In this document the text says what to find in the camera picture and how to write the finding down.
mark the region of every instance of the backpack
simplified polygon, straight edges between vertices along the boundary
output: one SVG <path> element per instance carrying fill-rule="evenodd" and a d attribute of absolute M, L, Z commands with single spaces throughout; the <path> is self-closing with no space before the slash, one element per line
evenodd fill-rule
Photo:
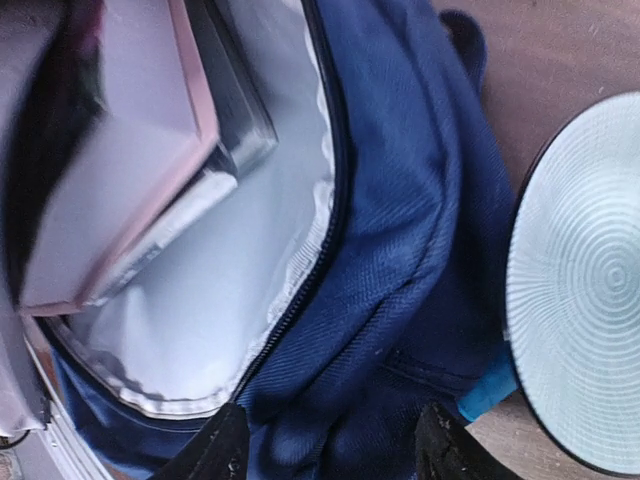
<path fill-rule="evenodd" d="M 279 145 L 107 304 L 39 320 L 65 407 L 134 478 L 208 478 L 162 469 L 215 457 L 225 404 L 247 478 L 412 478 L 424 407 L 466 423 L 503 348 L 482 34 L 424 0 L 217 5 Z"/>

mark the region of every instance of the round lid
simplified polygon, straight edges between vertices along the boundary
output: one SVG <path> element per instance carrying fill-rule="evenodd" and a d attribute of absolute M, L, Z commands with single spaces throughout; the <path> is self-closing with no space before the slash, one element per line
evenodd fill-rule
<path fill-rule="evenodd" d="M 529 404 L 591 468 L 640 475 L 640 92 L 538 158 L 509 251 L 506 318 Z"/>

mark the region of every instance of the black wire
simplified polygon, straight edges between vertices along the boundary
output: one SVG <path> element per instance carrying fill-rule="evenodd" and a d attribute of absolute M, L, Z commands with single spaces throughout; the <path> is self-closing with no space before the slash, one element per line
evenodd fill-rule
<path fill-rule="evenodd" d="M 31 433 L 31 430 L 27 430 L 26 432 L 24 432 L 24 435 L 21 436 L 15 442 L 7 443 L 6 445 L 4 445 L 3 443 L 0 443 L 0 452 L 3 451 L 3 450 L 11 450 L 12 448 L 17 447 L 18 445 L 20 445 L 22 442 L 25 441 L 25 439 L 29 436 L 30 433 Z"/>

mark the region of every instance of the zipper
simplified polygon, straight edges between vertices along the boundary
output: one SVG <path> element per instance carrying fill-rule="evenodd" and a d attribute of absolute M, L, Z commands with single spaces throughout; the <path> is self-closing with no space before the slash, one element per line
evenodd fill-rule
<path fill-rule="evenodd" d="M 322 242 L 320 254 L 318 255 L 315 266 L 273 328 L 264 348 L 245 371 L 231 395 L 230 401 L 233 402 L 238 400 L 238 397 L 242 394 L 249 381 L 255 376 L 260 367 L 262 367 L 280 340 L 282 340 L 282 337 L 284 337 L 295 324 L 296 320 L 309 304 L 311 298 L 317 292 L 330 264 L 335 258 L 346 224 L 351 172 L 348 157 L 349 146 L 347 143 L 350 135 L 344 95 L 333 63 L 333 56 L 318 10 L 317 0 L 302 0 L 302 7 L 309 27 L 311 42 L 320 72 L 320 81 L 325 91 L 329 110 L 329 123 L 333 138 L 335 161 L 333 211 L 331 212 L 327 234 Z"/>

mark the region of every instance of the navy blue fabric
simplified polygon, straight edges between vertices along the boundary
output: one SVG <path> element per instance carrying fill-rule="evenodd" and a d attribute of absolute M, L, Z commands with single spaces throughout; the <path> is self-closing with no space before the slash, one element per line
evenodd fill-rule
<path fill-rule="evenodd" d="M 317 294 L 239 399 L 249 478 L 406 480 L 423 406 L 455 413 L 502 345 L 513 194 L 479 100 L 475 24 L 444 17 L 454 46 L 426 0 L 317 4 L 349 114 L 349 215 Z M 61 382 L 103 456 L 143 476 L 186 443 L 145 433 L 78 368 Z"/>

